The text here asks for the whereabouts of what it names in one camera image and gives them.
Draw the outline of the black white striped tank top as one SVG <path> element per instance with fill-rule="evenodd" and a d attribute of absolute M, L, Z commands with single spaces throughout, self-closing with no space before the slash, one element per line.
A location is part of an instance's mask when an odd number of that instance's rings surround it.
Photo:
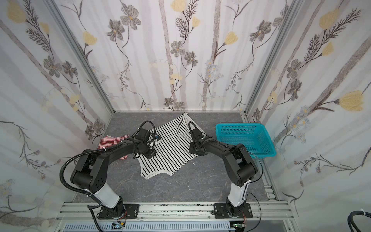
<path fill-rule="evenodd" d="M 197 157 L 189 152 L 192 138 L 189 122 L 194 120 L 188 113 L 183 113 L 174 120 L 156 128 L 160 140 L 154 149 L 156 154 L 148 159 L 145 156 L 138 158 L 141 167 L 141 176 L 150 179 L 159 174 L 172 176 L 185 164 Z"/>

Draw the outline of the red white striped tank top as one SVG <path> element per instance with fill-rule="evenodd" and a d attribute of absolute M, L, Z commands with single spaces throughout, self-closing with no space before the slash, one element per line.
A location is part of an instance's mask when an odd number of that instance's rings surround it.
<path fill-rule="evenodd" d="M 120 137 L 112 137 L 112 136 L 105 136 L 102 138 L 98 144 L 97 149 L 103 149 L 103 148 L 108 148 L 113 145 L 121 143 L 122 140 L 129 138 L 129 135 L 123 135 Z"/>

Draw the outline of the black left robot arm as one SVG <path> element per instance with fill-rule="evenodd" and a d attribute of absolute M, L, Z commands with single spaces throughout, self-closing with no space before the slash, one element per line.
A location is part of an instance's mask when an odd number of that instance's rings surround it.
<path fill-rule="evenodd" d="M 99 149 L 87 149 L 79 155 L 71 158 L 64 164 L 64 168 L 74 160 L 77 164 L 71 174 L 70 182 L 75 187 L 67 186 L 75 191 L 85 194 L 93 199 L 97 205 L 88 206 L 90 211 L 99 208 L 93 219 L 116 219 L 120 220 L 127 216 L 127 208 L 121 196 L 116 194 L 107 183 L 108 168 L 111 163 L 129 155 L 137 154 L 146 158 L 156 155 L 154 145 L 160 139 L 156 132 L 146 129 L 138 129 L 133 136 L 124 138 L 106 137 Z"/>

